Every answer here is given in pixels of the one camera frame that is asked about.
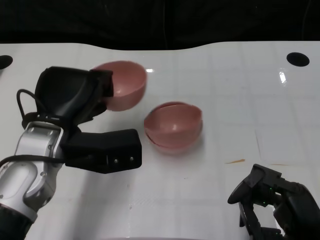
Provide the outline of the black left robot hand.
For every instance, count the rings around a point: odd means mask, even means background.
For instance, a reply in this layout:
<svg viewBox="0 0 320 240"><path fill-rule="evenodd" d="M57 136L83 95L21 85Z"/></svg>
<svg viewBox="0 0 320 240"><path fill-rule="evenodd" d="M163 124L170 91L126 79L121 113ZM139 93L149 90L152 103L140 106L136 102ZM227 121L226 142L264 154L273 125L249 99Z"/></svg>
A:
<svg viewBox="0 0 320 240"><path fill-rule="evenodd" d="M39 119L66 131L104 113L104 98L114 96L111 70L81 70L52 66L43 71L35 88Z"/></svg>

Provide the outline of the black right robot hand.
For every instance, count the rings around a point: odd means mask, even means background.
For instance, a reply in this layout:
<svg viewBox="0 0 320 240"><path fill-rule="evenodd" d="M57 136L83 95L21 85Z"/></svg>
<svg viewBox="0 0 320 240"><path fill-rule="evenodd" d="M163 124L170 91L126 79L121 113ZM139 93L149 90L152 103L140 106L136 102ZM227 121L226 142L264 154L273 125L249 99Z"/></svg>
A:
<svg viewBox="0 0 320 240"><path fill-rule="evenodd" d="M320 238L320 208L314 197L303 184L285 180L278 171L254 164L227 202L239 205L239 225L246 227L251 240ZM280 229L262 227L254 205L273 206Z"/></svg>

